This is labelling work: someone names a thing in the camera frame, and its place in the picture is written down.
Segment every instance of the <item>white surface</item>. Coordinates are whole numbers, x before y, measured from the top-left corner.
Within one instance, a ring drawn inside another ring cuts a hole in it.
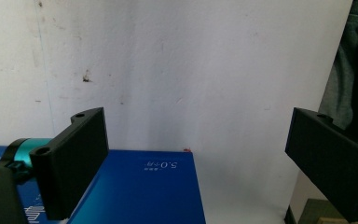
[[[111,148],[191,147],[209,224],[282,223],[292,110],[318,108],[350,5],[0,2],[0,145],[104,106]]]

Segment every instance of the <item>blue book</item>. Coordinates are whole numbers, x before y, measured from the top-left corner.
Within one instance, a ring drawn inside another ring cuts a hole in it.
[[[0,147],[0,155],[5,148]],[[18,185],[29,223],[48,221],[35,180]],[[110,150],[69,220],[78,223],[204,224],[191,152]]]

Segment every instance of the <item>blue cover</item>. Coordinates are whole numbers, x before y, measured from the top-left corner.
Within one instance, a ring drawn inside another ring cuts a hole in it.
[[[30,223],[58,223],[34,180],[18,190]],[[110,150],[69,223],[205,223],[192,153]]]

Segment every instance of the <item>gray fabric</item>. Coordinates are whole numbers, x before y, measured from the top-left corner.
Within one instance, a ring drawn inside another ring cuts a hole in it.
[[[346,129],[352,120],[351,96],[356,72],[355,51],[358,47],[358,0],[354,1],[345,25],[337,55],[327,81],[319,112]]]

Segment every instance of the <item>stain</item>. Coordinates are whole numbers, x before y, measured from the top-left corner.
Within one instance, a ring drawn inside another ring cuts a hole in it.
[[[91,82],[89,69],[86,70],[86,74],[83,76],[83,82]]]

